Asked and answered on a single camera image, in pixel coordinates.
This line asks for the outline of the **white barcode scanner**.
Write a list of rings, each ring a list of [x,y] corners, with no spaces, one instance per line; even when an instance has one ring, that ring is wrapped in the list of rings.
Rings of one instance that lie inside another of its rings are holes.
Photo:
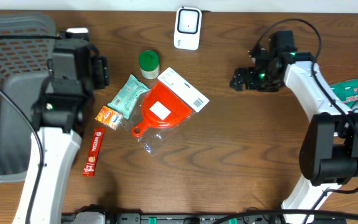
[[[201,10],[182,6],[177,10],[175,19],[174,41],[177,49],[197,50],[201,34]]]

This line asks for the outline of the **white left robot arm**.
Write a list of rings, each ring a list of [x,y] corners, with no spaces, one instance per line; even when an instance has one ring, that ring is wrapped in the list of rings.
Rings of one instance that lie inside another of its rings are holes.
[[[14,223],[60,223],[71,166],[94,103],[109,85],[107,59],[84,39],[60,39],[30,107],[29,166]]]

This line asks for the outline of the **red tool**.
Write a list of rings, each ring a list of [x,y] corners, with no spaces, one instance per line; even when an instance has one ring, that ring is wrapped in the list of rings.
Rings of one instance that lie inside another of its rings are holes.
[[[209,98],[168,67],[134,104],[124,128],[151,155],[166,145]]]

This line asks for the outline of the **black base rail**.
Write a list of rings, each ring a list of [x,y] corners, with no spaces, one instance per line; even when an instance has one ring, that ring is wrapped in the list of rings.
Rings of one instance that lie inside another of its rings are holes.
[[[110,223],[110,224],[212,224],[224,215],[141,215],[138,213],[96,213],[81,212],[62,215],[61,222],[66,223]],[[230,224],[285,223],[281,215],[253,215],[233,218]]]

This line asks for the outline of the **red coffee stick packet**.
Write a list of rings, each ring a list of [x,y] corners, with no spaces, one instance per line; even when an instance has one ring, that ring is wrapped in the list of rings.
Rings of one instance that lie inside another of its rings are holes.
[[[103,137],[104,137],[104,132],[105,132],[104,128],[95,128],[94,129],[92,142],[91,142],[91,145],[89,148],[89,153],[88,153],[88,157],[86,160],[86,164],[82,171],[82,176],[87,176],[87,177],[94,176],[96,163],[97,163],[98,155],[99,155],[99,150],[101,148],[101,143],[102,143]]]

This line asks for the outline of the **teal wet wipes pack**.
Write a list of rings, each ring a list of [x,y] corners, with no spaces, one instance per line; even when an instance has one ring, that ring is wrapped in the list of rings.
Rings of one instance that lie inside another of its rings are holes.
[[[125,119],[129,119],[140,95],[149,90],[144,83],[140,82],[133,74],[130,74],[118,94],[108,103],[108,107],[122,114]]]

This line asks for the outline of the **small orange snack box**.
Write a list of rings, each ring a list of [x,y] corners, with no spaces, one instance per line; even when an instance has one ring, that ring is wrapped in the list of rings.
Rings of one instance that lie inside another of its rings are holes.
[[[123,115],[118,113],[117,111],[107,107],[103,106],[97,116],[95,117],[95,120],[99,123],[116,130],[118,126],[120,125],[121,121],[123,119]]]

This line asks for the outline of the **green lid jar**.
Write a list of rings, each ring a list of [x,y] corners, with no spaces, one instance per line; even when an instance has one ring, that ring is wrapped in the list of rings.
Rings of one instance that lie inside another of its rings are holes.
[[[141,74],[146,79],[155,79],[160,74],[160,62],[158,54],[152,50],[145,50],[139,55],[139,67]]]

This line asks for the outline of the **grey plastic shopping basket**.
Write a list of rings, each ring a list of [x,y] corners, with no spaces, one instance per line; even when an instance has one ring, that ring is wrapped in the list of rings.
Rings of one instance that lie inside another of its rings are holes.
[[[0,183],[24,181],[32,132],[26,121],[47,76],[54,21],[28,12],[0,15],[0,89],[22,110],[22,117],[0,95]]]

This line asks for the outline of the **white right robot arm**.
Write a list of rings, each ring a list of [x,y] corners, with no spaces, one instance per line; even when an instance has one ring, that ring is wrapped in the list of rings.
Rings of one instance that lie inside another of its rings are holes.
[[[229,86],[261,92],[287,87],[309,121],[299,153],[301,177],[281,208],[311,212],[332,193],[357,193],[358,112],[332,91],[317,58],[298,51],[290,30],[272,34],[267,49],[255,43],[249,57],[254,66],[236,69]]]

